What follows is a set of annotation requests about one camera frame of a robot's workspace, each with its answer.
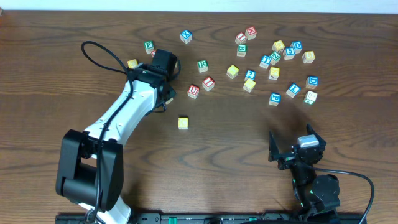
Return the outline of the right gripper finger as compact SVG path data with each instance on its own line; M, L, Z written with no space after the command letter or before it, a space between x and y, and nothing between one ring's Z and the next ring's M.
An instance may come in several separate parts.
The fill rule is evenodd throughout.
M279 159L279 148L271 131L269 131L269 155L268 161L277 161Z
M327 145L326 141L312 128L310 124L306 125L306 130L308 135L314 135L319 142L320 147L325 147Z

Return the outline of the yellow C block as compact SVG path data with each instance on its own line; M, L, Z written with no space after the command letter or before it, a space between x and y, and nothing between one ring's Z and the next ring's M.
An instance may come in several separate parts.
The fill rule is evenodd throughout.
M179 129L188 129L188 118L187 117L180 117L178 119L178 128Z

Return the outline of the yellow O block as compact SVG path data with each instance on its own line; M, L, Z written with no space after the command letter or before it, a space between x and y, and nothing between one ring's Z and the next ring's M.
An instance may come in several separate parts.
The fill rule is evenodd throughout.
M169 103L171 103L171 102L173 101L173 99L174 99L174 98L170 98L169 100L167 100L167 101L165 102L165 104L168 105Z

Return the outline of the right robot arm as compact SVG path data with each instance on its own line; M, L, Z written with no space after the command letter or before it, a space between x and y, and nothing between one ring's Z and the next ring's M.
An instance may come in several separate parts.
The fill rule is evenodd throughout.
M292 215L295 220L312 223L340 223L336 208L340 206L339 180L334 175L317 175L314 164L323 157L326 141L307 125L307 135L297 139L290 152L280 153L269 133L268 160L276 161L279 170L290 170L294 195L301 209Z

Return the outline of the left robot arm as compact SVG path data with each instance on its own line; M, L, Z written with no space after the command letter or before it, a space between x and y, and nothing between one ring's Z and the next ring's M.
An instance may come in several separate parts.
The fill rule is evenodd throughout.
M128 223L131 208L121 198L123 147L141 119L175 96L170 81L181 65L158 49L150 64L125 68L127 82L111 107L84 131L63 137L55 191L85 208L86 223Z

